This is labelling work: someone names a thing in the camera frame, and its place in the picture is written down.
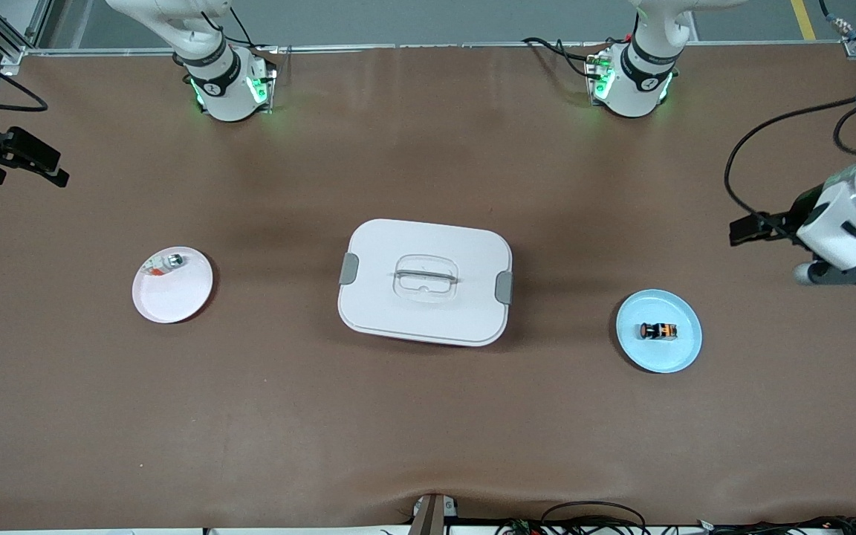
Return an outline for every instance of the small object on plate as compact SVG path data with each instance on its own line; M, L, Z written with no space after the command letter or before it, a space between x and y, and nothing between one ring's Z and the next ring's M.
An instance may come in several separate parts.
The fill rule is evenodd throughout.
M179 254L169 254L167 256L163 256L163 254L155 254L140 266L140 271L155 277L160 277L161 275L167 275L173 270L182 268L185 264L183 256Z
M134 275L132 299L140 315L159 324L172 324L193 316L204 307L213 291L213 267L199 250L169 247L153 258L180 256L179 270L166 276L152 275L142 267Z
M682 336L669 343L651 343L636 325L649 319L674 325ZM656 373L673 373L696 361L702 348L702 325L693 308L675 294L644 289L629 296L616 312L616 339L632 362Z
M678 331L673 324L641 324L639 337L647 340L675 340Z

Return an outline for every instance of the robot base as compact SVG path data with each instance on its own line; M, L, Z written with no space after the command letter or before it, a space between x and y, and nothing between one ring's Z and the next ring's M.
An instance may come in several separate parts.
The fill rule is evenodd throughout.
M275 66L268 71L265 59L246 48L234 47L233 51L241 59L240 75L223 96L210 96L191 82L201 111L225 122L241 121L258 111L271 112L276 91Z
M597 63L586 65L588 74L600 76L599 80L587 79L587 92L594 106L607 106L624 117L642 117L666 98L673 75L666 78L660 91L639 91L635 82L623 74L620 58L626 47L627 44L612 45L597 54Z

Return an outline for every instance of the white container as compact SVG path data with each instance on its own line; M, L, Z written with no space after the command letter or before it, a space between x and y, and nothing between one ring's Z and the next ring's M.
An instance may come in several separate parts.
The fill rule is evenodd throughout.
M354 331L485 346L507 325L510 247L489 230L376 219L352 234L339 315Z

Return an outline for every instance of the brown tabletop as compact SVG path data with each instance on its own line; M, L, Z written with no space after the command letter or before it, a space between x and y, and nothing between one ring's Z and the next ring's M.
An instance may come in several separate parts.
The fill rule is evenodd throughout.
M856 63L750 45L680 67L662 108L627 120L523 48L296 55L274 113L221 124L170 58L27 58L19 79L51 109L0 129L60 149L71 182L0 187L0 528L401 522L428 491L462 516L574 499L659 524L856 515L856 288L798 287L808 257L780 241L728 247L742 214L722 186L742 134L855 94ZM852 162L830 142L841 112L750 142L740 193L782 210ZM346 328L340 263L374 218L502 234L503 338ZM218 290L155 325L130 285L174 244L212 257ZM642 288L702 321L683 372L615 348Z

